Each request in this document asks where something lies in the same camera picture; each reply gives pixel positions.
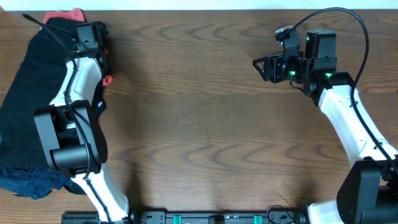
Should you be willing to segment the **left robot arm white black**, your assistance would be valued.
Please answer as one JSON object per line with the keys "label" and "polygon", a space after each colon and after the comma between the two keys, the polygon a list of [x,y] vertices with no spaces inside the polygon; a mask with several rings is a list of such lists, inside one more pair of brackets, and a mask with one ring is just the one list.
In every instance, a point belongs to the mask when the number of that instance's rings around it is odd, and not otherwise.
{"label": "left robot arm white black", "polygon": [[34,115],[47,164],[77,184],[98,211],[66,214],[62,223],[129,223],[129,199],[106,167],[108,148],[98,122],[103,80],[112,76],[108,32],[102,22],[89,22],[78,24],[76,34],[57,95]]}

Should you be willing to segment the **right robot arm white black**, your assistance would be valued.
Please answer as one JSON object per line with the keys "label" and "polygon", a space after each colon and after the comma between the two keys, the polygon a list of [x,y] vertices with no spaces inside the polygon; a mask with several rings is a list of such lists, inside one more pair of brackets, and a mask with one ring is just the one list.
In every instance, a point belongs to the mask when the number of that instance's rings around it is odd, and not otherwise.
{"label": "right robot arm white black", "polygon": [[275,32],[283,51],[253,61],[266,82],[288,80],[333,125],[351,170],[335,199],[306,207],[307,223],[397,223],[397,149],[380,133],[346,71],[337,71],[336,35],[307,32],[306,48],[291,26]]}

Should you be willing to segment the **black shorts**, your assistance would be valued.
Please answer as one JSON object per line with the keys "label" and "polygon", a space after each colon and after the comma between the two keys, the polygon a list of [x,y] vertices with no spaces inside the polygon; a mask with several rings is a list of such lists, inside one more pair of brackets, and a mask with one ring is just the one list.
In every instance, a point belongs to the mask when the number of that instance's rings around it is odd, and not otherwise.
{"label": "black shorts", "polygon": [[1,106],[1,166],[50,168],[35,125],[35,111],[57,95],[67,72],[68,53],[83,22],[50,22],[30,40],[27,52]]}

